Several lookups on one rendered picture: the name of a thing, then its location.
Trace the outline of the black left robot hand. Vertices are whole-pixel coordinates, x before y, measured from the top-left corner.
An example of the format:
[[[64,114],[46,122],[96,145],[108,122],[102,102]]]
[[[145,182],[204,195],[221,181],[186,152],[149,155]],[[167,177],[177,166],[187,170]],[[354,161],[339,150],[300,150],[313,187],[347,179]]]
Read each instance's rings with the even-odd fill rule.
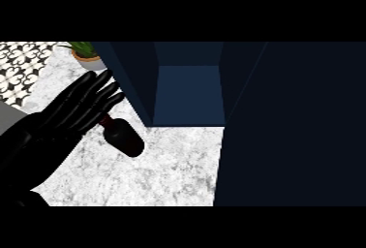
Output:
[[[87,72],[46,109],[27,115],[0,135],[0,208],[44,203],[31,190],[124,99],[112,75],[112,71]]]

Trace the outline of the dark red wine bottle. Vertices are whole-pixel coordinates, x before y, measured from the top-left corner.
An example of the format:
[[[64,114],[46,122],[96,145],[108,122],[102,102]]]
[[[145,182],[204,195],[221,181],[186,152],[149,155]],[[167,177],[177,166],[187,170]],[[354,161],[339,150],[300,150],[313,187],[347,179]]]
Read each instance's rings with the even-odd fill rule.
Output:
[[[112,119],[106,115],[99,124],[105,128],[103,136],[106,142],[128,157],[137,157],[145,150],[145,142],[128,122],[121,118]]]

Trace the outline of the dark blue cabinet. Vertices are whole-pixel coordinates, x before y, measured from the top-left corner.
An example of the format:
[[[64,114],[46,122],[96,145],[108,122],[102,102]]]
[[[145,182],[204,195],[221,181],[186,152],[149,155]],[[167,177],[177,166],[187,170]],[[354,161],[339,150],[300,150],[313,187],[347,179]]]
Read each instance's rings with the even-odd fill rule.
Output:
[[[221,127],[264,42],[96,42],[148,127]]]

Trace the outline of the dark blue cabinet door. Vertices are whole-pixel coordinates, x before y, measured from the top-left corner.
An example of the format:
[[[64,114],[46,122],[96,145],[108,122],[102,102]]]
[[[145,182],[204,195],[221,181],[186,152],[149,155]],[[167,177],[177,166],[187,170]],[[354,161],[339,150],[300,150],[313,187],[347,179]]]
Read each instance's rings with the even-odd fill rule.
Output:
[[[366,42],[270,43],[223,131],[218,206],[366,206]]]

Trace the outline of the potted green plant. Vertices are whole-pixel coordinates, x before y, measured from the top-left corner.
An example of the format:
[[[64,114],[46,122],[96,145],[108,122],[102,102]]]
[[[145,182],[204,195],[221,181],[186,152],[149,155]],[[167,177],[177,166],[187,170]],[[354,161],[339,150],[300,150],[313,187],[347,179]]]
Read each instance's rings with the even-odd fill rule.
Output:
[[[74,59],[86,70],[100,71],[106,69],[106,65],[90,42],[68,42],[61,47],[69,49]]]

